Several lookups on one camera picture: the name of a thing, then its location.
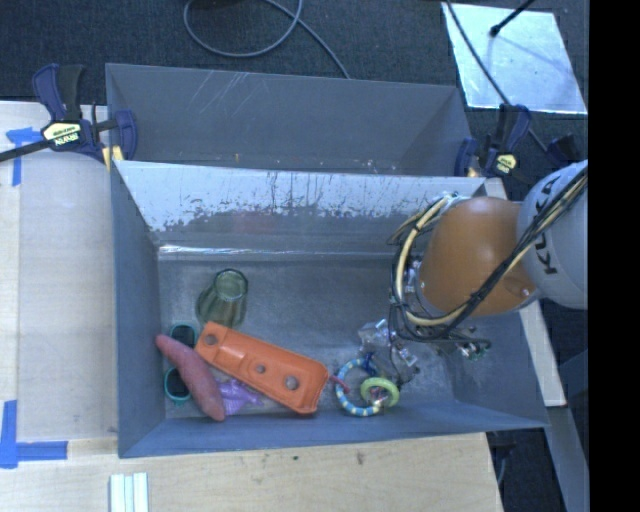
wire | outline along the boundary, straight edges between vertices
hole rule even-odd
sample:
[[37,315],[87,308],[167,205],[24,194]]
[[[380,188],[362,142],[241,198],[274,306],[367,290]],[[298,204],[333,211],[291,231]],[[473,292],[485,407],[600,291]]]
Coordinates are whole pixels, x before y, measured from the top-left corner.
[[[516,243],[516,246],[510,253],[510,255],[489,275],[480,288],[471,295],[469,299],[463,302],[460,306],[454,310],[439,316],[439,317],[423,317],[418,313],[409,309],[408,305],[404,301],[403,294],[403,275],[406,267],[407,259],[409,257],[411,246],[415,238],[419,235],[419,232],[423,229],[427,223],[432,223],[442,214],[444,201],[447,198],[442,198],[432,205],[430,205],[420,216],[414,216],[411,220],[418,218],[411,231],[406,235],[404,241],[398,241],[397,234],[392,237],[400,246],[398,254],[396,255],[397,263],[394,263],[391,268],[392,284],[391,290],[395,303],[392,304],[392,309],[397,309],[404,323],[405,329],[411,336],[414,336],[418,341],[429,341],[431,339],[442,339],[451,337],[454,334],[454,329],[464,319],[466,319],[475,308],[489,295],[491,290],[498,284],[500,279],[511,271],[524,257],[525,253],[535,243],[538,237],[547,229],[549,229],[555,222],[560,219],[580,198],[582,193],[587,188],[588,180],[588,166],[583,168],[577,173],[558,193],[551,199],[546,206],[536,215],[529,226],[524,230],[520,239]],[[407,223],[403,223],[400,230],[405,228]],[[390,315],[390,319],[395,320],[393,315]],[[416,331],[413,326],[418,327],[435,327],[446,324],[438,331],[425,336]]]
[[[451,13],[451,17],[453,18],[453,21],[455,22],[456,26],[458,27],[458,30],[460,31],[460,35],[464,39],[464,42],[469,47],[469,51],[473,55],[473,58],[478,63],[478,66],[480,66],[480,69],[482,70],[484,75],[487,77],[487,80],[489,80],[489,82],[491,82],[491,85],[493,86],[493,88],[496,90],[498,95],[502,98],[502,101],[504,101],[507,105],[512,105],[512,103],[509,101],[509,98],[507,98],[506,94],[502,91],[500,86],[498,86],[496,81],[493,79],[493,77],[489,73],[489,70],[484,65],[484,63],[482,62],[482,59],[478,55],[478,52],[476,51],[476,49],[471,44],[471,41],[469,40],[469,37],[467,36],[467,33],[462,28],[462,24],[460,23],[460,20],[458,19],[458,16],[456,16],[455,11],[453,10],[453,5],[451,5],[451,0],[446,0],[446,2],[447,2],[447,7],[449,8],[449,12]],[[536,142],[536,144],[538,144],[538,146],[540,146],[542,151],[546,153],[547,152],[546,146],[540,140],[540,138],[536,135],[536,133],[533,131],[533,129],[529,128],[528,132],[529,132],[529,135],[531,135],[533,140]]]
[[189,33],[191,38],[196,43],[198,43],[200,46],[202,46],[205,50],[207,50],[207,51],[209,51],[209,52],[211,52],[211,53],[213,53],[215,55],[220,55],[222,57],[229,57],[229,58],[234,58],[234,59],[248,59],[248,58],[253,58],[253,57],[260,57],[261,55],[264,55],[264,54],[270,52],[271,50],[274,50],[275,48],[280,46],[282,43],[284,43],[284,41],[289,37],[291,32],[293,32],[293,29],[297,25],[300,25],[302,28],[304,28],[311,35],[311,37],[313,37],[320,44],[322,49],[329,55],[329,57],[331,57],[331,59],[335,62],[335,64],[340,68],[340,71],[344,75],[344,77],[347,78],[347,79],[351,78],[349,76],[349,73],[347,72],[346,68],[344,67],[342,62],[340,62],[340,59],[338,59],[338,57],[333,52],[333,50],[331,50],[331,48],[329,48],[327,43],[325,43],[324,40],[309,25],[307,25],[300,18],[300,15],[302,13],[302,5],[304,3],[304,0],[298,0],[298,7],[297,7],[295,13],[291,12],[286,7],[283,7],[280,4],[274,2],[273,0],[261,0],[261,1],[266,2],[267,4],[271,5],[272,7],[275,7],[279,11],[283,12],[284,14],[289,16],[293,21],[291,22],[291,25],[289,25],[289,28],[285,31],[285,33],[275,43],[273,43],[273,44],[271,44],[271,45],[269,45],[266,48],[263,48],[261,50],[257,50],[257,51],[254,51],[254,52],[247,52],[247,53],[226,52],[226,51],[214,48],[214,47],[206,44],[204,41],[202,41],[202,39],[200,39],[195,34],[193,29],[191,28],[191,24],[189,23],[189,13],[190,13],[190,10],[191,10],[191,5],[193,4],[194,1],[195,0],[189,0],[187,2],[187,4],[184,6],[182,18],[183,18],[185,29],[187,30],[187,32]]

yellow ring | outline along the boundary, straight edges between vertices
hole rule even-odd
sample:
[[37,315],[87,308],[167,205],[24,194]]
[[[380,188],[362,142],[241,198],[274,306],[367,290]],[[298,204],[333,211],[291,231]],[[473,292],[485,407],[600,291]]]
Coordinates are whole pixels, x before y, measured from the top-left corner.
[[385,404],[385,407],[393,407],[398,403],[398,400],[400,400],[400,390],[398,389],[398,386],[388,379],[383,379],[382,377],[371,377],[361,384],[360,395],[367,401],[368,391],[371,388],[384,388],[391,393],[391,400],[388,404]]

black cable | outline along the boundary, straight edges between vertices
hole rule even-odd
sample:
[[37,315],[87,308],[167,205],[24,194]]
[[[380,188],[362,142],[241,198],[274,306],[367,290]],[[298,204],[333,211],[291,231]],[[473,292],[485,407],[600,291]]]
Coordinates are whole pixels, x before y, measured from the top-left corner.
[[[453,18],[453,21],[455,22],[456,26],[458,27],[458,30],[460,31],[460,35],[464,39],[464,42],[467,44],[467,47],[469,48],[469,51],[471,52],[471,55],[473,55],[473,58],[478,63],[478,66],[480,66],[480,69],[482,70],[482,72],[487,77],[487,80],[489,80],[489,82],[491,82],[491,85],[493,86],[493,88],[496,90],[498,95],[502,98],[502,101],[504,101],[507,105],[512,105],[511,102],[509,101],[509,98],[507,98],[506,94],[504,92],[502,92],[502,89],[500,88],[500,86],[498,86],[496,81],[493,79],[493,77],[489,73],[489,70],[486,68],[486,66],[482,62],[482,59],[480,59],[480,56],[478,55],[478,52],[476,52],[476,49],[471,44],[471,41],[469,40],[469,37],[467,36],[467,33],[462,28],[462,24],[460,23],[460,20],[458,19],[458,16],[456,16],[456,13],[453,10],[453,6],[451,5],[451,0],[446,0],[446,2],[447,2],[447,7],[449,8],[449,12],[451,13],[451,17]],[[544,153],[546,153],[547,152],[547,147],[540,140],[540,138],[536,135],[536,133],[533,131],[533,129],[529,128],[528,133],[529,133],[529,135],[531,135],[531,137],[536,142],[536,144],[538,144],[538,146],[540,146],[542,151]]]
[[[390,318],[394,320],[393,324],[396,328],[397,334],[399,337],[403,339],[411,339],[411,337],[415,338],[415,341],[434,341],[434,340],[444,340],[451,339],[452,341],[460,341],[459,335],[455,333],[455,329],[461,322],[463,322],[466,318],[468,318],[471,313],[476,309],[476,307],[491,293],[493,288],[498,284],[500,279],[504,277],[507,270],[510,268],[513,261],[520,256],[520,254],[527,249],[544,231],[548,230],[551,226],[553,226],[558,220],[564,216],[571,207],[578,201],[578,199],[585,192],[587,187],[587,176],[588,176],[588,166],[584,167],[580,172],[578,172],[569,182],[563,187],[563,189],[555,195],[552,199],[550,199],[547,204],[538,212],[538,214],[534,217],[533,221],[527,226],[524,230],[520,239],[516,243],[516,246],[511,251],[509,256],[503,260],[498,267],[489,275],[489,277],[484,281],[484,283],[480,286],[480,288],[471,295],[471,297],[462,305],[464,308],[462,311],[448,324],[443,327],[436,328],[433,326],[430,328],[431,333],[429,335],[423,335],[419,332],[419,327],[414,326],[413,322],[407,318],[407,310],[409,305],[400,300],[400,297],[397,294],[395,289],[395,275],[397,273],[397,265],[398,260],[400,259],[401,248],[404,245],[403,238],[406,238],[406,235],[403,237],[398,237],[394,240],[394,243],[399,244],[400,248],[396,252],[394,259],[391,264],[391,292],[392,292],[392,308],[400,313],[402,317],[402,324],[404,327],[404,331],[400,326],[400,323],[397,320],[397,315],[390,315]],[[574,186],[578,183],[582,182],[580,189],[569,199],[567,198],[567,194]],[[557,215],[551,222],[547,224],[549,219],[549,215],[556,208],[561,208],[562,211],[559,215]],[[411,311],[411,313],[415,316],[420,316],[415,311]]]
[[183,19],[183,22],[184,22],[185,29],[187,30],[187,32],[189,33],[191,38],[196,43],[198,43],[200,46],[202,46],[205,50],[207,50],[207,51],[209,51],[209,52],[211,52],[211,53],[213,53],[215,55],[220,55],[222,57],[229,57],[229,58],[234,58],[234,59],[247,59],[247,58],[252,58],[252,57],[259,57],[261,55],[264,55],[264,54],[270,52],[271,50],[277,48],[282,43],[284,43],[284,41],[289,37],[289,35],[293,31],[293,29],[296,27],[296,25],[300,25],[302,28],[304,28],[311,35],[311,37],[313,37],[320,44],[320,46],[322,46],[323,50],[329,55],[329,57],[331,57],[331,59],[340,68],[340,71],[342,72],[344,77],[347,78],[347,79],[351,78],[349,76],[349,73],[347,72],[346,68],[342,65],[342,62],[340,62],[340,59],[338,59],[336,54],[331,50],[331,48],[329,48],[327,43],[325,43],[324,40],[309,25],[307,25],[300,18],[300,15],[302,13],[302,5],[304,3],[304,0],[298,0],[298,7],[297,7],[295,13],[291,12],[289,9],[281,6],[280,4],[274,2],[273,0],[261,0],[261,1],[266,2],[267,4],[271,5],[272,7],[275,7],[276,9],[280,10],[281,12],[285,13],[293,21],[291,22],[291,25],[289,25],[289,28],[286,30],[286,32],[275,43],[273,43],[273,44],[271,44],[271,45],[269,45],[266,48],[263,48],[261,50],[257,50],[255,52],[247,52],[247,53],[226,52],[226,51],[214,48],[214,47],[206,44],[204,41],[202,41],[195,34],[193,29],[191,28],[191,24],[189,23],[189,12],[191,10],[191,5],[193,4],[194,1],[196,1],[196,0],[189,0],[187,2],[187,4],[184,6],[182,19]]
[[509,23],[516,16],[518,16],[521,12],[526,10],[526,8],[529,7],[533,2],[535,2],[535,0],[527,0],[520,7],[518,7],[515,11],[513,11],[511,14],[509,14],[509,16],[507,16],[500,23],[498,23],[497,25],[494,25],[493,27],[491,27],[491,30],[489,31],[489,34],[491,34],[492,37],[497,36],[498,33],[507,25],[507,23]]

teal ring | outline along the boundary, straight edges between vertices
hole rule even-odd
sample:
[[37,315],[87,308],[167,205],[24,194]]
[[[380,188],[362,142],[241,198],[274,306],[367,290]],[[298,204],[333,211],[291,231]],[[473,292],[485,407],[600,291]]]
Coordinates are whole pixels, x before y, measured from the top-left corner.
[[167,395],[167,397],[169,397],[173,401],[174,404],[182,405],[191,399],[191,392],[188,392],[186,395],[179,396],[179,395],[174,395],[169,391],[169,377],[173,372],[176,372],[178,375],[180,375],[180,373],[178,373],[178,369],[175,368],[174,366],[172,366],[166,372],[164,372],[164,379],[163,379],[164,393],[165,395]]
[[[338,372],[338,379],[344,382],[344,379],[347,373],[354,368],[362,368],[366,369],[367,366],[371,368],[373,371],[377,372],[377,368],[373,361],[365,360],[364,357],[358,357],[356,359],[352,359],[347,364],[345,364],[340,371]],[[352,404],[349,399],[344,394],[344,386],[340,383],[336,383],[336,397],[338,397],[338,401],[340,402],[340,406],[346,410],[349,414],[353,416],[358,416],[361,418],[366,418],[367,416],[373,416],[378,414],[382,407],[380,405],[370,405],[368,407],[358,407],[357,405]]]

black carpet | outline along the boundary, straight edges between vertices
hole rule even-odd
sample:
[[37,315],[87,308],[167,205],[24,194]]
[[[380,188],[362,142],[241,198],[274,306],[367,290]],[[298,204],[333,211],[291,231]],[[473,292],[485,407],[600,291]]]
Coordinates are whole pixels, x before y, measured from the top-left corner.
[[[311,35],[297,26],[274,50],[254,58],[215,55],[189,37],[183,25],[187,0],[3,0],[0,4],[0,99],[34,100],[31,78],[42,66],[82,64],[83,104],[106,104],[105,63],[148,64],[345,78]],[[199,0],[193,30],[210,46],[250,53],[276,42],[291,18],[264,0],[211,9],[221,0]],[[295,12],[297,0],[279,0]],[[473,3],[515,9],[518,0]],[[539,0],[529,9],[553,12],[578,86],[589,104],[589,1]],[[352,79],[460,86],[440,2],[428,0],[306,0],[301,19],[340,59]],[[495,110],[467,109],[471,133],[483,140],[495,130]],[[580,159],[588,158],[586,116],[533,113],[545,143],[572,134]],[[527,137],[518,148],[520,171],[539,179],[554,170]],[[509,197],[521,200],[529,185],[504,178]],[[543,301],[551,342],[562,365],[587,348],[587,315]],[[571,404],[588,461],[588,393]],[[564,505],[541,430],[501,436],[510,451],[502,482],[507,512],[563,511]]]

